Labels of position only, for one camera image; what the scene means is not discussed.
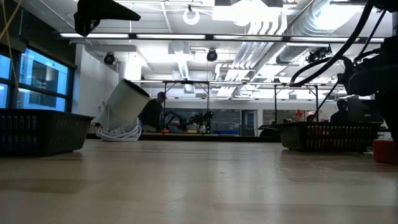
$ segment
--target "coiled white cable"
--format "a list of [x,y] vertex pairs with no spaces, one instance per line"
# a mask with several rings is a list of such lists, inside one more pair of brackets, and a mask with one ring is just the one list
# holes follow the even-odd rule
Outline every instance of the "coiled white cable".
[[98,128],[96,135],[100,137],[103,141],[138,141],[139,136],[141,136],[142,128],[139,125],[135,125],[132,128],[131,124],[121,126],[111,132],[104,131],[103,128]]

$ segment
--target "black plastic basket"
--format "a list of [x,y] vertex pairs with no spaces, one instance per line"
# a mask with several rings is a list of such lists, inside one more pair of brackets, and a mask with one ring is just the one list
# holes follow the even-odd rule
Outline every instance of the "black plastic basket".
[[0,109],[0,156],[48,156],[81,149],[92,119],[50,110]]
[[288,149],[366,152],[377,138],[381,123],[285,123],[279,124],[282,145]]

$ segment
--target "man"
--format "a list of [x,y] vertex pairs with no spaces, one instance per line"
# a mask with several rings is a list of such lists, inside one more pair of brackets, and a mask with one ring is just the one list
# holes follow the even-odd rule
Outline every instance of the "man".
[[157,98],[150,100],[142,110],[138,118],[141,121],[142,130],[144,132],[156,132],[160,122],[160,114],[162,113],[162,103],[166,99],[164,92],[159,92]]
[[348,121],[348,103],[346,100],[340,99],[337,101],[338,112],[330,117],[330,122],[344,123]]

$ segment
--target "wooden table surface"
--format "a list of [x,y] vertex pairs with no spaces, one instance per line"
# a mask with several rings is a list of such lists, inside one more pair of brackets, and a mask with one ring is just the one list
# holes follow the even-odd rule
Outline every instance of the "wooden table surface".
[[398,166],[280,144],[101,142],[0,158],[0,224],[398,223]]

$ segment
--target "white cylinder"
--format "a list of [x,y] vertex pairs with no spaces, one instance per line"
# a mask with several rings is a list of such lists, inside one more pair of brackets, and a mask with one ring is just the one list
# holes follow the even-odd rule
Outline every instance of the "white cylinder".
[[113,90],[98,122],[105,131],[112,131],[137,119],[150,96],[141,87],[123,79]]

